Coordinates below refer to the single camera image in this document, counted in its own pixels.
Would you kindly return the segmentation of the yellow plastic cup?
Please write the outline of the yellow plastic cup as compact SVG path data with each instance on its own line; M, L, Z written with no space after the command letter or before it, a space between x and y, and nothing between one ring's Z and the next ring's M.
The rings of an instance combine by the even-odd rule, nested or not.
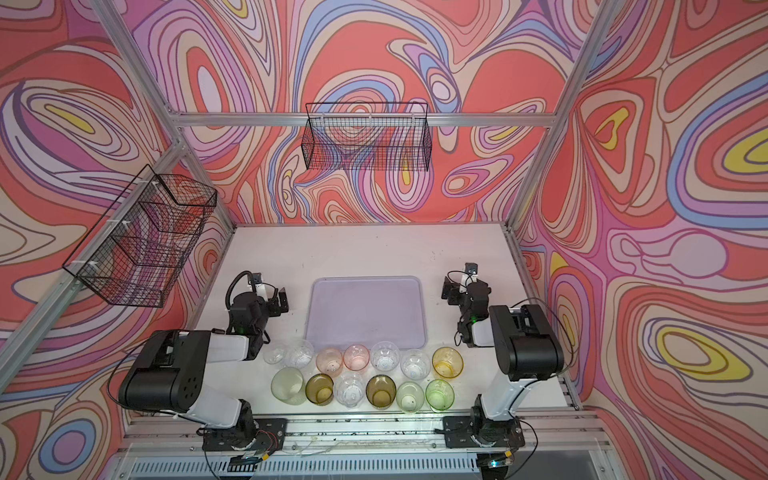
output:
M455 379L463 372L464 359L455 348L444 346L433 353L432 366L439 377Z

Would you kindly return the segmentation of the clear faceted cup back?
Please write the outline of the clear faceted cup back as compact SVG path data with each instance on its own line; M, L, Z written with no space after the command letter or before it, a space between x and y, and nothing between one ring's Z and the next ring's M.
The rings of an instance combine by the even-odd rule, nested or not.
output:
M378 372L391 372L400 363L400 350L391 341L380 341L370 350L370 364Z

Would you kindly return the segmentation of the bright green cup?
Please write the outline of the bright green cup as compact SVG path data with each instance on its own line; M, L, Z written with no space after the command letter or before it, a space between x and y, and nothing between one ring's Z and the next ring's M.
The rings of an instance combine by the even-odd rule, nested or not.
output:
M450 383L434 379L425 389L425 399L429 407L436 412L449 410L455 402L455 392Z

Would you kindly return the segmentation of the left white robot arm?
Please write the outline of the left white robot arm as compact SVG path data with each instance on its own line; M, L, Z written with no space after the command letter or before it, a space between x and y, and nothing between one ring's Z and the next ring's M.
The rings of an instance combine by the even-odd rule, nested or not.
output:
M289 311L283 288L268 299L256 290L228 295L225 308L225 330L154 332L118 389L117 403L127 410L173 414L199 424L206 452L246 450L259 435L250 403L207 386L206 367L254 361L271 342L268 320Z

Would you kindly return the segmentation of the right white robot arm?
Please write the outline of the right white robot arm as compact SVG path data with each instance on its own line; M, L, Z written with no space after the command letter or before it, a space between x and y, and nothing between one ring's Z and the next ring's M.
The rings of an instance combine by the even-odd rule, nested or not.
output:
M532 388L565 367L563 348L542 307L525 298L511 306L492 305L491 287L465 274L462 281L446 275L441 298L460 311L457 335L479 348L480 331L490 331L486 344L494 350L498 370L478 394L467 416L446 416L438 430L450 449L501 448L525 445L522 421L516 416Z

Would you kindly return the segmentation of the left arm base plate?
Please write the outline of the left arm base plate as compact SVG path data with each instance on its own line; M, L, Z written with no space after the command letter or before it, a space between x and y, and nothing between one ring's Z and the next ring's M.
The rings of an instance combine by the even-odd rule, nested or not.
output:
M283 447L287 424L278 417L245 419L226 429L200 427L197 434L205 452L275 452Z

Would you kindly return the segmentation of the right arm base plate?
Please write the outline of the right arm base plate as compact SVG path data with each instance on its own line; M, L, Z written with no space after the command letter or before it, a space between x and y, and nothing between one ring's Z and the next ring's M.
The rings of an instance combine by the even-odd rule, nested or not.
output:
M506 448L511 451L526 445L518 420L492 421L482 417L446 416L434 432L442 435L445 445L459 448Z

